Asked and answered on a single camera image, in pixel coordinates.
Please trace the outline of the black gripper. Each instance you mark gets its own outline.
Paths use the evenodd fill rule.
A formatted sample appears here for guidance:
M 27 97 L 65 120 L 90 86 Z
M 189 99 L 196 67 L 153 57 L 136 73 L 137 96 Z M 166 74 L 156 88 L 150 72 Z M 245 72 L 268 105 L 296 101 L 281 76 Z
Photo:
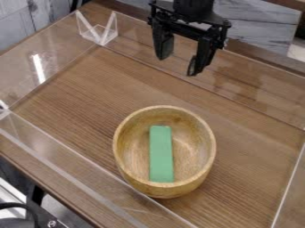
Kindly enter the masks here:
M 197 76 L 211 65 L 216 47 L 224 48 L 232 27 L 232 22 L 215 12 L 213 5 L 215 0 L 150 0 L 149 3 L 148 24 L 153 29 L 156 54 L 162 61 L 173 53 L 176 34 L 200 40 L 188 68 L 189 77 Z

